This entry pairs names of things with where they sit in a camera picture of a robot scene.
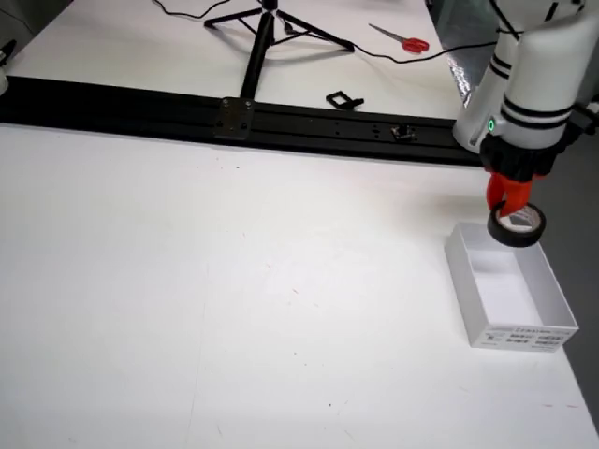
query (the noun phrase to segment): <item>open box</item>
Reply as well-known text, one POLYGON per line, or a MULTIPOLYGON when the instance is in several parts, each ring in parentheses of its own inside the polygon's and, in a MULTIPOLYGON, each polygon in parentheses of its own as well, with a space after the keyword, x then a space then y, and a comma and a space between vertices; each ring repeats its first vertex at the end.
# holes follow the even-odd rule
POLYGON ((509 248, 480 224, 458 224, 446 255, 473 347, 554 352, 577 330, 539 244, 509 248))

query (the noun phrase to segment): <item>black clip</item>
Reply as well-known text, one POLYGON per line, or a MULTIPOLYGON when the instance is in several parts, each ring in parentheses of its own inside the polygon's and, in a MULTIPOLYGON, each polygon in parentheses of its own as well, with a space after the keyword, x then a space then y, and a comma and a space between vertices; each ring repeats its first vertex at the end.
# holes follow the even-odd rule
POLYGON ((363 98, 356 98, 352 100, 347 94, 343 91, 336 92, 335 94, 327 95, 327 101, 333 105, 337 109, 343 110, 353 110, 359 105, 364 104, 363 98), (335 98, 342 98, 343 103, 335 101, 335 98))

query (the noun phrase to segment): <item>small black object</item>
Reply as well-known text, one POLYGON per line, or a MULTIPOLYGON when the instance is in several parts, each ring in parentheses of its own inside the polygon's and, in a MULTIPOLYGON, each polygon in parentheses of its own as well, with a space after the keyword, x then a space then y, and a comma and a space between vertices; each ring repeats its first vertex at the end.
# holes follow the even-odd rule
POLYGON ((17 46, 17 41, 12 39, 4 47, 2 47, 0 49, 0 53, 4 54, 4 57, 2 59, 0 59, 0 66, 6 64, 8 62, 8 59, 10 58, 12 53, 15 51, 16 46, 17 46))
POLYGON ((223 98, 214 123, 216 138, 246 140, 254 118, 254 101, 247 98, 223 98))
POLYGON ((364 104, 363 98, 356 98, 355 100, 353 100, 343 91, 327 95, 327 101, 335 108, 343 110, 354 110, 359 105, 364 104), (336 101, 337 98, 341 98, 343 100, 343 103, 336 101))
POLYGON ((499 212, 505 201, 496 205, 489 215, 487 229, 489 234, 505 246, 512 248, 527 248, 533 246, 541 239, 547 226, 545 214, 534 204, 528 203, 526 207, 509 216, 514 225, 526 224, 531 230, 518 231, 505 227, 499 220, 499 212))
POLYGON ((411 142, 416 138, 416 132, 412 126, 398 124, 391 127, 391 134, 397 142, 411 142))

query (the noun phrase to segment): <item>white tabletop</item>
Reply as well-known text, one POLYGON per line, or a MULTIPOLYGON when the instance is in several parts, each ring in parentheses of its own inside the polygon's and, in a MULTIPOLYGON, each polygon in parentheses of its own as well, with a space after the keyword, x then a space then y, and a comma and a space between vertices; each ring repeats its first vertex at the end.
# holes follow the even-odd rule
MULTIPOLYGON (((326 16, 315 9, 329 8, 320 3, 288 10, 317 22, 326 16)), ((419 0, 398 3, 432 30, 419 0)), ((189 73, 199 45, 189 36, 215 40, 199 25, 158 14, 144 27, 133 12, 145 19, 154 9, 116 4, 73 4, 13 73, 237 92, 239 76, 223 66, 233 72, 242 60, 226 46, 202 53, 223 65, 212 87, 189 73), (112 5, 114 24, 102 5, 112 5), (80 42, 61 48, 68 33, 80 42), (148 51, 133 64, 119 39, 148 51), (177 39, 181 52, 155 65, 170 70, 139 62, 177 39), (84 70, 73 54, 93 46, 112 48, 97 58, 122 65, 84 70), (183 71, 173 69, 185 65, 179 57, 188 58, 183 71)), ((389 16, 388 2, 344 4, 347 17, 362 15, 357 23, 377 10, 383 26, 409 22, 389 16)), ((339 20, 327 22, 341 34, 332 29, 339 20)), ((342 76, 351 58, 375 75, 403 76, 387 63, 337 57, 324 90, 351 79, 342 76)), ((449 86, 446 67, 432 73, 444 64, 430 64, 417 70, 449 86)), ((274 101, 280 88, 279 102, 318 106, 320 94, 310 95, 319 77, 308 81, 305 70, 320 64, 283 66, 285 79, 263 83, 257 99, 274 101), (294 84, 304 97, 281 87, 294 84)), ((347 92, 360 86, 371 98, 386 85, 353 80, 347 92)), ((396 112, 421 113, 395 95, 396 112)), ((0 125, 0 447, 599 446, 563 351, 467 343, 443 247, 457 222, 486 220, 486 181, 470 168, 0 125)))
MULTIPOLYGON (((199 14, 212 0, 164 0, 169 9, 199 14)), ((216 17, 257 7, 234 0, 216 17)), ((374 31, 373 22, 441 44, 423 0, 280 0, 280 7, 361 47, 412 59, 374 31)), ((257 27, 257 18, 249 19, 257 27)), ((151 0, 77 0, 30 44, 9 74, 206 96, 237 96, 254 36, 239 22, 208 31, 201 22, 166 16, 151 0)), ((278 37, 284 37, 277 21, 278 37)), ((394 65, 309 37, 269 50, 256 100, 330 108, 325 97, 343 90, 363 97, 361 110, 455 118, 460 95, 446 58, 394 65)))

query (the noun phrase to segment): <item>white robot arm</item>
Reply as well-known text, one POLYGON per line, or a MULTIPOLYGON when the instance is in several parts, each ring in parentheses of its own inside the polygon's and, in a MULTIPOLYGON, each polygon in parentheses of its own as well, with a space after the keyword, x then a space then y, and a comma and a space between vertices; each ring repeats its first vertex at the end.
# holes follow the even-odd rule
POLYGON ((533 178, 547 175, 570 143, 564 131, 599 38, 599 12, 584 1, 490 1, 504 15, 500 39, 454 136, 481 154, 489 208, 505 216, 527 207, 533 178))

